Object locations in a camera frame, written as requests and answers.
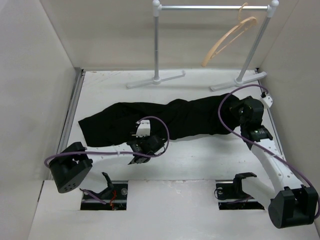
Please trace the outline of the black trousers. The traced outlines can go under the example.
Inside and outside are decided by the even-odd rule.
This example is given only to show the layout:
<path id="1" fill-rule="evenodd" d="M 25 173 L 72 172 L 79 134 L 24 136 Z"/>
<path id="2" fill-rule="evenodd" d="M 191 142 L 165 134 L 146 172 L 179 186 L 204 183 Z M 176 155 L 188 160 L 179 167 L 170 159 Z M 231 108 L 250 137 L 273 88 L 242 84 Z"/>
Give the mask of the black trousers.
<path id="1" fill-rule="evenodd" d="M 196 135 L 227 135 L 239 122 L 230 106 L 240 99 L 216 95 L 196 100 L 175 99 L 168 104 L 118 102 L 78 122 L 89 147 L 120 145 L 133 139 L 136 122 L 151 116 L 151 132 L 177 140 Z"/>

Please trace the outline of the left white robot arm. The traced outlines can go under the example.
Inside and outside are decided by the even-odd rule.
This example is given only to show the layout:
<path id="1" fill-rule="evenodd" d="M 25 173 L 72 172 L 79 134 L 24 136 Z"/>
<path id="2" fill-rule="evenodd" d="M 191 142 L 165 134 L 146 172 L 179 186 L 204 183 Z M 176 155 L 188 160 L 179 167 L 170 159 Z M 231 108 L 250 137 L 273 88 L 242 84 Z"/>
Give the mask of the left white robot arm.
<path id="1" fill-rule="evenodd" d="M 46 158 L 44 164 L 51 172 L 58 193 L 65 194 L 78 188 L 99 161 L 132 156 L 129 165 L 147 163 L 163 155 L 168 147 L 169 141 L 157 135 L 136 138 L 127 142 L 125 148 L 115 146 L 114 151 L 93 151 L 81 142 L 74 142 L 61 153 Z"/>

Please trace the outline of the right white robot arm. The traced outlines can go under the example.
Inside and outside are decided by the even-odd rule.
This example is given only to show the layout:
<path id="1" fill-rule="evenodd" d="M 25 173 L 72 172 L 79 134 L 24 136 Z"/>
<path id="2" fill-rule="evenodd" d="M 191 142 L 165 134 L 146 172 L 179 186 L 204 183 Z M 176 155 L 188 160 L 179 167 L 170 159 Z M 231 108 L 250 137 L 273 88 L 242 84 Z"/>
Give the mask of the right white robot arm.
<path id="1" fill-rule="evenodd" d="M 236 176 L 239 181 L 232 185 L 233 194 L 238 198 L 253 197 L 268 211 L 278 229 L 311 225 L 316 217 L 319 195 L 278 159 L 280 154 L 275 141 L 262 124 L 263 103 L 249 96 L 232 104 L 230 112 L 239 122 L 241 137 L 246 139 L 249 150 L 260 161 L 272 183 L 272 187 L 268 187 L 255 174 L 240 173 Z"/>

